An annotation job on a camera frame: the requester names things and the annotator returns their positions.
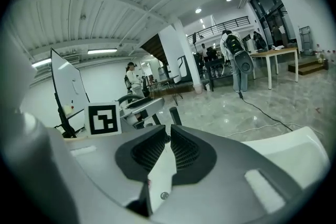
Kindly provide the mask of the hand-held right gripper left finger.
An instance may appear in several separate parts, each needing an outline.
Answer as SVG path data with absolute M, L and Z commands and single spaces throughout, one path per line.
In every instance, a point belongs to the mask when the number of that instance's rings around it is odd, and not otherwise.
M 72 156 L 100 189 L 126 206 L 143 186 L 152 206 L 171 193 L 171 149 L 164 125 L 116 135 L 93 135 L 67 142 Z

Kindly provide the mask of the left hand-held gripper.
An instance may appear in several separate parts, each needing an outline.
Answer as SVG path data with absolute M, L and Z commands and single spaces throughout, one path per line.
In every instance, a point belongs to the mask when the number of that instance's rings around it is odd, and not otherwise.
M 127 108 L 117 101 L 88 103 L 84 108 L 85 129 L 89 135 L 132 132 L 144 124 L 144 117 L 151 117 L 163 106 L 164 99 L 151 98 L 136 100 Z

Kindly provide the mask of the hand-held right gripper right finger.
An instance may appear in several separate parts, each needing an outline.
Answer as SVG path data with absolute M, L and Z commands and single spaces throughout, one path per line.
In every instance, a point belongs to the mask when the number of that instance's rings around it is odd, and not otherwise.
M 251 147 L 181 125 L 171 127 L 177 173 L 152 215 L 158 223 L 281 223 L 302 188 Z

